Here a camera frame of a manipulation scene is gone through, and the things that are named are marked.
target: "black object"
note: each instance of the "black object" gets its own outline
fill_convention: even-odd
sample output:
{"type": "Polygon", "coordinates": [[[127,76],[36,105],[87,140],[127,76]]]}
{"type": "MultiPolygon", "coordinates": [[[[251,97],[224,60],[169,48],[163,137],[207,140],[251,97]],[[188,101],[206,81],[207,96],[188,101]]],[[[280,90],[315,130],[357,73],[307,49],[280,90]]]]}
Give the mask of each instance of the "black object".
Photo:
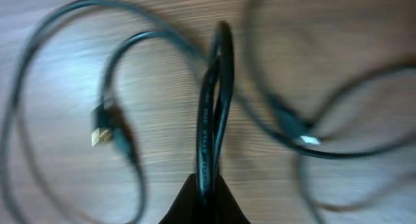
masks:
{"type": "Polygon", "coordinates": [[[250,223],[242,213],[239,205],[227,187],[226,182],[219,175],[215,180],[215,193],[212,217],[214,221],[207,221],[202,217],[204,211],[199,206],[196,175],[189,175],[181,191],[176,197],[169,212],[159,224],[247,224],[250,223]]]}
{"type": "Polygon", "coordinates": [[[196,129],[196,174],[189,175],[160,224],[250,223],[219,174],[219,156],[234,86],[234,54],[227,23],[218,24],[201,86],[196,129]],[[220,80],[214,110],[214,88],[220,80]]]}

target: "tangled cable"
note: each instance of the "tangled cable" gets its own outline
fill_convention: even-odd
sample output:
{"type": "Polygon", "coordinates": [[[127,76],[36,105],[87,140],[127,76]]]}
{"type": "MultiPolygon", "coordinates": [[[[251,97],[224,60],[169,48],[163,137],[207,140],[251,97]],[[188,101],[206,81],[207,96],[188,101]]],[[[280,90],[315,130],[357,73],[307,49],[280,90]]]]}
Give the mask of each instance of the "tangled cable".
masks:
{"type": "MultiPolygon", "coordinates": [[[[373,155],[379,155],[382,153],[387,153],[396,149],[399,149],[401,147],[404,147],[406,145],[409,145],[410,142],[412,142],[415,139],[415,134],[412,133],[410,136],[407,136],[403,138],[400,141],[393,142],[393,143],[387,143],[385,145],[379,146],[377,148],[374,148],[370,151],[364,151],[364,152],[358,152],[358,153],[328,153],[323,151],[316,151],[308,148],[308,145],[311,144],[319,144],[318,138],[313,137],[310,132],[312,127],[317,125],[318,122],[321,121],[321,119],[326,115],[326,113],[329,112],[334,106],[338,105],[340,101],[343,100],[344,97],[351,94],[353,91],[357,90],[358,88],[362,87],[364,84],[368,83],[368,81],[373,81],[376,78],[383,77],[385,75],[389,75],[392,73],[396,73],[399,71],[414,69],[415,66],[399,66],[393,69],[386,69],[382,71],[374,72],[373,74],[370,74],[366,77],[363,77],[362,79],[352,82],[346,86],[343,86],[341,89],[334,92],[334,94],[329,98],[329,100],[326,102],[322,110],[317,114],[317,116],[312,121],[306,121],[299,117],[296,112],[289,107],[283,99],[273,94],[273,92],[270,91],[264,80],[258,75],[258,62],[255,56],[254,45],[255,45],[255,38],[252,34],[252,26],[255,16],[255,8],[258,7],[260,0],[249,0],[247,5],[245,6],[244,11],[244,21],[242,24],[242,28],[244,29],[244,59],[246,63],[246,68],[248,68],[248,71],[253,78],[253,81],[255,82],[259,92],[264,97],[265,101],[275,114],[275,117],[279,123],[279,128],[281,132],[275,131],[272,127],[269,127],[266,123],[264,123],[255,113],[251,105],[247,102],[246,98],[244,98],[243,95],[239,93],[238,87],[234,86],[234,98],[235,100],[240,104],[241,108],[247,113],[247,115],[261,128],[264,130],[265,133],[267,133],[269,136],[271,136],[273,139],[275,139],[280,144],[284,145],[285,147],[288,147],[289,149],[292,149],[296,151],[299,155],[299,163],[298,163],[298,175],[300,180],[302,181],[301,185],[302,189],[302,197],[305,199],[306,204],[308,205],[310,211],[314,215],[316,221],[318,223],[324,223],[324,220],[322,216],[319,214],[317,209],[315,208],[312,198],[308,192],[307,184],[306,184],[306,172],[304,168],[304,157],[305,156],[312,156],[316,158],[325,158],[325,159],[350,159],[350,158],[362,158],[366,156],[373,156],[373,155]]],[[[196,78],[198,82],[202,82],[202,91],[201,94],[205,93],[211,93],[211,95],[208,95],[209,103],[210,103],[210,113],[214,113],[213,118],[213,129],[210,129],[210,131],[213,133],[214,142],[212,144],[214,145],[212,152],[212,155],[214,157],[208,158],[207,160],[209,163],[212,163],[214,165],[215,171],[209,171],[209,173],[218,173],[218,156],[220,153],[220,146],[222,142],[222,137],[224,134],[224,128],[226,124],[226,118],[228,116],[228,108],[229,108],[229,100],[231,99],[231,94],[233,91],[233,79],[231,80],[231,77],[233,77],[233,71],[228,70],[226,71],[226,74],[224,76],[220,76],[220,89],[224,89],[223,93],[224,95],[219,95],[218,99],[216,101],[215,110],[212,111],[213,103],[212,103],[212,93],[213,88],[215,87],[215,82],[218,77],[218,70],[215,65],[218,65],[217,63],[223,63],[229,64],[230,61],[221,61],[218,59],[218,53],[219,51],[215,48],[218,47],[218,40],[215,39],[213,42],[213,50],[211,51],[211,54],[209,56],[205,56],[204,52],[199,49],[198,46],[196,46],[195,43],[193,43],[191,40],[186,38],[183,34],[181,34],[177,29],[169,25],[167,22],[162,20],[161,18],[150,14],[148,11],[146,11],[141,6],[132,5],[123,1],[115,1],[115,0],[79,0],[73,3],[70,3],[66,6],[63,6],[59,8],[58,10],[52,12],[50,15],[48,15],[39,25],[39,27],[35,30],[34,34],[31,36],[31,38],[28,41],[27,47],[25,48],[22,58],[19,61],[18,64],[18,71],[16,75],[16,79],[13,83],[12,87],[12,94],[10,96],[10,99],[8,100],[8,104],[6,106],[6,112],[5,112],[5,118],[3,120],[2,124],[2,132],[1,132],[1,141],[0,141],[0,186],[3,196],[3,201],[5,203],[6,208],[10,212],[11,216],[19,223],[19,224],[29,224],[30,221],[28,218],[23,214],[20,206],[17,204],[14,195],[12,193],[12,188],[10,187],[10,175],[9,175],[9,169],[8,169],[8,157],[9,157],[9,139],[10,139],[10,131],[11,131],[11,125],[13,118],[15,116],[18,117],[18,129],[19,129],[19,135],[22,142],[22,146],[24,149],[25,156],[28,161],[34,162],[34,167],[31,168],[31,174],[33,175],[35,182],[40,185],[43,193],[47,196],[47,198],[54,204],[53,206],[67,219],[70,219],[72,221],[75,221],[72,218],[72,215],[77,216],[78,218],[81,218],[85,221],[89,221],[91,223],[100,223],[100,221],[92,219],[86,215],[84,215],[82,212],[77,210],[68,210],[66,209],[65,202],[61,201],[56,197],[52,189],[47,185],[46,181],[43,179],[42,173],[40,171],[40,168],[36,166],[36,158],[34,156],[34,152],[32,147],[30,146],[29,141],[29,133],[27,129],[25,128],[25,124],[23,121],[22,113],[22,107],[21,107],[21,91],[23,89],[24,85],[24,79],[27,75],[29,65],[31,63],[31,60],[35,56],[37,50],[41,47],[42,43],[44,42],[47,33],[51,30],[53,24],[61,18],[63,15],[72,12],[73,10],[77,10],[86,6],[107,6],[112,8],[120,8],[129,12],[132,12],[134,14],[137,14],[146,20],[153,23],[156,27],[156,31],[151,32],[141,32],[139,34],[136,34],[129,39],[127,39],[119,48],[117,48],[116,52],[113,54],[112,58],[110,59],[109,65],[107,66],[105,78],[103,82],[103,86],[101,89],[101,96],[100,96],[100,105],[97,109],[98,113],[98,124],[103,125],[104,127],[109,127],[112,129],[113,138],[115,141],[121,142],[119,145],[124,145],[125,147],[119,147],[121,151],[123,151],[134,168],[134,171],[136,171],[140,186],[139,190],[141,193],[141,199],[140,199],[140,207],[138,209],[137,215],[135,218],[129,222],[129,223],[138,223],[141,220],[141,217],[144,213],[144,207],[145,207],[145,197],[146,197],[146,190],[145,190],[145,184],[144,184],[144,176],[143,171],[140,168],[140,163],[138,163],[138,158],[136,153],[134,152],[134,144],[133,141],[130,141],[130,136],[126,136],[123,131],[123,122],[124,119],[122,115],[119,115],[119,119],[117,119],[115,122],[117,122],[116,126],[110,124],[108,121],[101,121],[101,119],[106,119],[107,114],[107,104],[109,103],[110,106],[117,106],[116,99],[113,94],[112,90],[112,74],[114,73],[115,67],[121,59],[122,55],[134,44],[137,42],[140,42],[142,40],[148,39],[148,38],[156,38],[161,37],[167,39],[169,42],[171,42],[178,50],[180,50],[186,58],[187,64],[190,66],[192,74],[196,78]],[[198,69],[199,67],[203,66],[202,64],[205,64],[204,67],[208,67],[208,73],[211,75],[206,75],[205,79],[203,81],[200,80],[198,77],[198,69]]],[[[221,49],[221,53],[229,53],[229,48],[221,49]]],[[[115,113],[118,112],[117,108],[110,108],[111,111],[114,111],[115,113]]],[[[199,115],[203,115],[203,109],[200,105],[199,108],[199,115]]],[[[203,135],[197,136],[197,144],[201,143],[201,139],[203,138],[203,135]]]]}

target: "metal connector tip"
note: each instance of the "metal connector tip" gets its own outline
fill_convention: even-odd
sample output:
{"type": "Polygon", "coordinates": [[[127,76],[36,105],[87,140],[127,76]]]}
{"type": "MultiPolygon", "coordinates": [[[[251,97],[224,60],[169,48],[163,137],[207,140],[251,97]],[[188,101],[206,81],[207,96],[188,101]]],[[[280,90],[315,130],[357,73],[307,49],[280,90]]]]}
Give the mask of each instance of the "metal connector tip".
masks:
{"type": "Polygon", "coordinates": [[[111,140],[112,140],[112,132],[110,129],[96,129],[91,134],[92,147],[100,143],[110,142],[111,140]]]}
{"type": "Polygon", "coordinates": [[[295,139],[294,142],[304,147],[314,147],[320,145],[320,140],[314,136],[300,136],[295,139]]]}

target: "cable connector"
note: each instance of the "cable connector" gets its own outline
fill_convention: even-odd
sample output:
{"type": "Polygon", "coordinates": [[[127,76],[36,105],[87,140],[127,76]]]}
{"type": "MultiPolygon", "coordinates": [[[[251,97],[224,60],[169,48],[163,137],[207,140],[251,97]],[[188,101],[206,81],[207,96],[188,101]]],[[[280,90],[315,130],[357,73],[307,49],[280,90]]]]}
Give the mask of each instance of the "cable connector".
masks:
{"type": "Polygon", "coordinates": [[[306,123],[296,113],[287,108],[278,108],[276,114],[280,129],[295,144],[305,147],[320,145],[319,139],[310,135],[306,123]]]}
{"type": "Polygon", "coordinates": [[[112,120],[108,110],[103,105],[99,105],[94,110],[94,128],[91,134],[92,147],[101,143],[108,143],[113,140],[112,135],[112,120]]]}

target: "wooden table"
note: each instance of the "wooden table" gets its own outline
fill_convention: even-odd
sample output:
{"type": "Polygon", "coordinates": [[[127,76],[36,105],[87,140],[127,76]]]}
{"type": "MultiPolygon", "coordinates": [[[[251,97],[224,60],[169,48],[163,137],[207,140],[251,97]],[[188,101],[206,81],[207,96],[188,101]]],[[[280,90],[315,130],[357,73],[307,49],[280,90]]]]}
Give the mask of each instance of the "wooden table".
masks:
{"type": "MultiPolygon", "coordinates": [[[[26,38],[48,12],[72,0],[0,0],[0,111],[26,38]]],[[[233,26],[237,80],[266,119],[242,61],[245,0],[128,0],[192,31],[207,48],[215,23],[233,26]]],[[[414,55],[414,0],[263,0],[256,48],[271,86],[304,116],[344,81],[414,55]]],[[[127,221],[134,180],[112,147],[91,148],[90,112],[107,57],[122,40],[152,25],[123,12],[90,10],[55,33],[33,64],[25,89],[27,123],[38,163],[53,189],[100,220],[127,221]]],[[[408,72],[358,92],[321,133],[341,132],[325,151],[368,149],[415,128],[415,81],[408,72]]],[[[123,59],[117,89],[135,126],[149,203],[142,223],[158,223],[194,166],[198,88],[181,55],[162,40],[123,59]]],[[[35,186],[19,141],[12,141],[13,187],[33,223],[66,223],[35,186]]],[[[224,142],[224,177],[252,223],[312,223],[293,179],[294,154],[273,142],[233,103],[224,142]]],[[[309,160],[315,197],[338,207],[328,223],[415,223],[414,147],[376,158],[309,160]]],[[[0,206],[0,223],[13,223],[0,206]]]]}

